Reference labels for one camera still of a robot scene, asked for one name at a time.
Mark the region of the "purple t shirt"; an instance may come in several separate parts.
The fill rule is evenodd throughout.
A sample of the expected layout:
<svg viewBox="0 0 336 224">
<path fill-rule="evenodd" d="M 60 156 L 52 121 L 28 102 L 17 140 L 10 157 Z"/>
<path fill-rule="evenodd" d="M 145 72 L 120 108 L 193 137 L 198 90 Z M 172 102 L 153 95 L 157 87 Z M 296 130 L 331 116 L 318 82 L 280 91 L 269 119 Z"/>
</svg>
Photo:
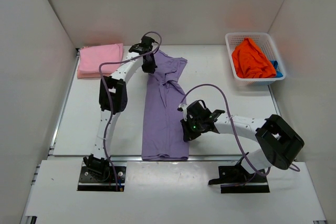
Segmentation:
<svg viewBox="0 0 336 224">
<path fill-rule="evenodd" d="M 183 140 L 183 113 L 177 110 L 185 95 L 178 80 L 187 60 L 160 50 L 154 59 L 157 68 L 149 74 L 146 85 L 141 157 L 145 161 L 187 160 L 189 144 Z"/>
</svg>

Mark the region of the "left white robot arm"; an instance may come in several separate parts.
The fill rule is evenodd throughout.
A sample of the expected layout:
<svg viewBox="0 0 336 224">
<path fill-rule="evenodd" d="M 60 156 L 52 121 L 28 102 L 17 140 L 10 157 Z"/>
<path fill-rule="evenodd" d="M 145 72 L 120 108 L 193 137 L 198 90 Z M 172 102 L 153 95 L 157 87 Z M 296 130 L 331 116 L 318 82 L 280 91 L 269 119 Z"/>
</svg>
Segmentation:
<svg viewBox="0 0 336 224">
<path fill-rule="evenodd" d="M 144 34 L 139 43 L 130 47 L 124 60 L 99 65 L 100 126 L 91 154 L 83 158 L 88 173 L 99 182 L 111 177 L 118 181 L 118 173 L 110 156 L 110 145 L 117 120 L 128 103 L 127 83 L 139 68 L 150 74 L 156 71 L 154 54 L 159 50 L 162 38 L 155 41 L 149 36 L 150 33 Z"/>
</svg>

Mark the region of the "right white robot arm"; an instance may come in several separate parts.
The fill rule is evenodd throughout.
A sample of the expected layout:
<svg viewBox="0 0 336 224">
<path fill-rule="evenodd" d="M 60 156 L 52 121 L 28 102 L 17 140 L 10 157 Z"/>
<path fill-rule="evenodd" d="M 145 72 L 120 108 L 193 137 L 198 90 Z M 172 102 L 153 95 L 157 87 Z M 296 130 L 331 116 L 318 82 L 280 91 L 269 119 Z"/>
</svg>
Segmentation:
<svg viewBox="0 0 336 224">
<path fill-rule="evenodd" d="M 232 116 L 224 110 L 210 111 L 203 100 L 189 105 L 180 104 L 178 111 L 183 113 L 181 125 L 183 140 L 186 142 L 213 132 L 231 134 L 237 142 L 243 137 L 258 143 L 259 149 L 250 153 L 242 152 L 243 158 L 236 165 L 248 174 L 271 167 L 287 170 L 304 147 L 304 141 L 298 133 L 276 114 L 266 119 Z"/>
</svg>

